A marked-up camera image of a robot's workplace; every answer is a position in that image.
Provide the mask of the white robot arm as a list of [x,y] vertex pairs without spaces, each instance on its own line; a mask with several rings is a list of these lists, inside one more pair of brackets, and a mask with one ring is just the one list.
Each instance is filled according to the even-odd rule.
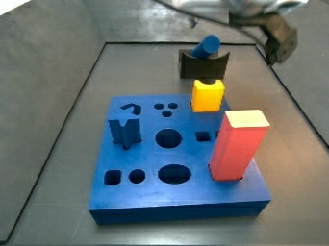
[[174,7],[198,17],[223,21],[237,29],[259,27],[268,38],[264,51],[269,65],[284,63],[299,44],[297,29],[285,15],[309,0],[173,0]]

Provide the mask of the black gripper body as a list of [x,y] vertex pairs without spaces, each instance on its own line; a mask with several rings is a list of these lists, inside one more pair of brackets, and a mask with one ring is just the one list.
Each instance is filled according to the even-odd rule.
[[264,47],[268,64],[275,65],[287,61],[297,48],[297,29],[289,26],[277,12],[255,17],[231,14],[231,24],[236,27],[257,26],[268,37]]

